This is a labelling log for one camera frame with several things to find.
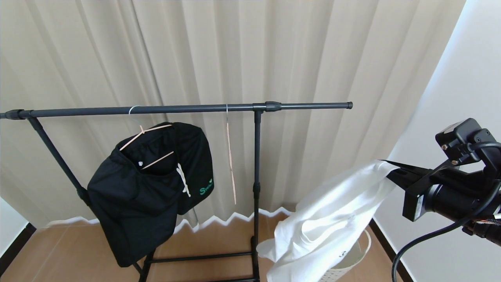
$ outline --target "beige curtain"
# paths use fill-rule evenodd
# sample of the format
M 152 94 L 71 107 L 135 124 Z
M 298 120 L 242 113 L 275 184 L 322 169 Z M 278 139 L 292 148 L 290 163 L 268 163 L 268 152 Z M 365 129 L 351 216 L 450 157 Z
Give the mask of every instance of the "beige curtain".
M 328 177 L 385 158 L 445 48 L 464 0 L 2 1 L 2 111 L 353 101 L 352 110 L 265 113 L 262 201 L 296 203 Z M 216 189 L 190 223 L 253 206 L 251 112 L 134 116 L 200 126 Z M 128 116 L 41 118 L 86 186 Z M 1 121 L 1 196 L 35 226 L 94 218 L 27 121 Z

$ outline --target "white shirt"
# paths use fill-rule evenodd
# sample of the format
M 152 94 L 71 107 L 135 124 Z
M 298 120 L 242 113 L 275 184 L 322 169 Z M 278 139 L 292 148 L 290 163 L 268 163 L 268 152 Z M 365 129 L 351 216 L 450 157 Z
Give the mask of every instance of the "white shirt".
M 274 239 L 257 246 L 275 262 L 268 282 L 317 282 L 338 264 L 395 188 L 386 176 L 397 166 L 372 161 L 327 180 L 278 223 Z

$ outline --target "wooden floor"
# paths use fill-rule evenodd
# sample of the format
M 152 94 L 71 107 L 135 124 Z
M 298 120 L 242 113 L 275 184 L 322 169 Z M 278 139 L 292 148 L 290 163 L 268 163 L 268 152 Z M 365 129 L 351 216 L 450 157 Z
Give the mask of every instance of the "wooden floor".
M 259 241 L 273 237 L 277 223 L 260 215 Z M 157 249 L 155 257 L 178 257 L 249 251 L 253 233 L 251 222 L 233 220 L 229 226 L 213 223 L 193 233 L 184 227 Z M 391 261 L 371 232 L 373 244 L 366 258 L 339 282 L 388 282 Z M 273 263 L 260 258 L 261 281 Z M 252 274 L 250 256 L 198 261 L 155 263 L 148 282 L 204 282 L 244 278 Z M 100 225 L 77 222 L 36 231 L 2 275 L 2 282 L 136 282 L 133 267 L 120 268 L 111 253 Z

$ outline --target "white plastic basket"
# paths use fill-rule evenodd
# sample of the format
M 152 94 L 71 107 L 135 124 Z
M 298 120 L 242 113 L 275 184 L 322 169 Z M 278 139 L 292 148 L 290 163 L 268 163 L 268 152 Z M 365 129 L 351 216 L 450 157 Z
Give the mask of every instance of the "white plastic basket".
M 354 266 L 356 266 L 359 262 L 361 262 L 365 258 L 365 255 L 367 255 L 367 252 L 371 247 L 372 240 L 371 240 L 371 235 L 369 235 L 369 232 L 367 232 L 367 230 L 364 230 L 364 232 L 367 235 L 368 239 L 367 248 L 365 250 L 362 250 L 362 247 L 360 246 L 359 242 L 360 240 L 357 240 L 357 243 L 353 245 L 353 247 L 346 254 L 344 259 L 340 263 L 338 263 L 335 267 L 325 272 L 324 276 L 320 279 L 319 282 L 337 281 L 339 278 L 345 275 L 348 271 L 350 271 Z

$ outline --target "clothes rack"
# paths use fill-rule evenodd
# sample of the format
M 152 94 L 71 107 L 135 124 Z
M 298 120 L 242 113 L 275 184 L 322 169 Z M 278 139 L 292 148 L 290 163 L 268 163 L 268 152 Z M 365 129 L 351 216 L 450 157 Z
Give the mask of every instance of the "clothes rack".
M 279 102 L 265 102 L 253 104 L 217 104 L 217 105 L 180 105 L 180 106 L 139 106 L 131 107 L 102 107 L 102 108 L 69 108 L 69 109 L 47 109 L 47 110 L 23 110 L 15 109 L 5 113 L 0 113 L 0 119 L 23 120 L 27 119 L 32 125 L 33 129 L 38 133 L 42 141 L 45 143 L 52 156 L 56 159 L 59 166 L 63 169 L 66 176 L 70 179 L 71 183 L 77 189 L 79 197 L 90 206 L 90 200 L 86 194 L 86 190 L 80 185 L 77 178 L 68 167 L 63 157 L 59 154 L 58 150 L 52 143 L 51 139 L 45 132 L 42 124 L 37 119 L 38 117 L 49 116 L 76 116 L 76 115 L 112 115 L 112 114 L 151 114 L 151 113 L 188 113 L 188 112 L 224 112 L 224 111 L 253 111 L 254 112 L 254 235 L 250 238 L 250 251 L 237 252 L 237 253 L 223 253 L 213 255 L 200 255 L 189 257 L 176 257 L 176 258 L 153 258 L 155 250 L 150 252 L 144 261 L 143 267 L 138 263 L 134 263 L 134 267 L 139 272 L 139 281 L 146 282 L 149 270 L 152 263 L 160 262 L 173 262 L 173 261 L 187 261 L 187 260 L 200 260 L 233 256 L 252 256 L 253 275 L 249 278 L 227 279 L 211 282 L 247 282 L 247 281 L 260 281 L 258 253 L 256 246 L 258 244 L 259 232 L 259 197 L 261 191 L 260 185 L 260 152 L 261 152 L 261 115 L 264 112 L 273 112 L 288 109 L 351 109 L 352 102 L 345 103 L 288 103 L 282 104 Z

